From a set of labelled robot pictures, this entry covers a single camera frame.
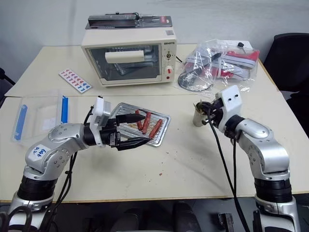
sausage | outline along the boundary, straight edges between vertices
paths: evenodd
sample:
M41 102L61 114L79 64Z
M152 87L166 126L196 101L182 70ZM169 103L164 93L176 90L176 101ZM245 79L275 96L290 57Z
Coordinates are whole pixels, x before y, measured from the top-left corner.
M136 110L135 113L136 113L137 115L140 114L139 110ZM141 121L138 121L138 122L137 122L137 128L138 128L139 130L141 130L141 129L143 128L143 126L141 125Z
M148 128L149 123L150 123L150 118L151 118L151 113L147 112L146 118L144 120L143 128L141 129L141 132L143 132L143 134L145 134L147 132L147 128Z
M155 134L158 132L158 130L160 129L161 125L163 123L162 119L159 119L159 121L156 123L156 125L154 126L153 130L150 132L149 134L149 138L153 139Z

robotic arm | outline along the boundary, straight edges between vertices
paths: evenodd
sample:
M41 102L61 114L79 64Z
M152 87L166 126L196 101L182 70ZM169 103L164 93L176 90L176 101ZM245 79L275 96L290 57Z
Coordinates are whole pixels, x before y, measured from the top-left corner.
M146 144L146 137L121 141L117 126L133 123L145 117L137 114L120 115L110 118L111 104L98 97L89 112L90 123L61 124L53 128L45 139L29 148L26 166L18 191L14 194L8 213L19 206L32 211L31 227L48 231L52 217L52 200L57 179L71 156L92 145L116 147L118 150L136 148ZM20 229L25 224L26 214L17 212L10 221L10 229Z
M231 86L217 93L212 103L199 102L193 123L200 127L211 120L225 136L236 138L247 153L259 209L253 214L254 231L299 232L296 201L289 180L288 154L275 140L270 128L239 116L240 108L239 90L237 86Z

plastic bag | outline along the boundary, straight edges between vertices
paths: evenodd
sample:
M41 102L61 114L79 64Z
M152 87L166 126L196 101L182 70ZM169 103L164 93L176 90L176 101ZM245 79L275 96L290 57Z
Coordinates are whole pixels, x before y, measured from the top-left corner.
M202 95L214 94L229 85L249 91L256 77L258 56L258 50L220 40L200 43L183 62L178 86Z

oven timer knob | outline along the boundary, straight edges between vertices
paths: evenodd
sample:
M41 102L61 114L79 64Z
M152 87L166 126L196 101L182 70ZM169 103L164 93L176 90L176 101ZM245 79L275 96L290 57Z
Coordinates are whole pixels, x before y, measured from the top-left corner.
M165 73L166 74L172 74L173 73L173 67L170 66L170 65L166 66Z

oven glass door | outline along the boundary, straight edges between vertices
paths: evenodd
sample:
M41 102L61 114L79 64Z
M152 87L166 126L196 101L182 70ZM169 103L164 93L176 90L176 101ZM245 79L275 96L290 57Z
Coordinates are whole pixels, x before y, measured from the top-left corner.
M88 53L105 83L158 81L160 44L96 47Z

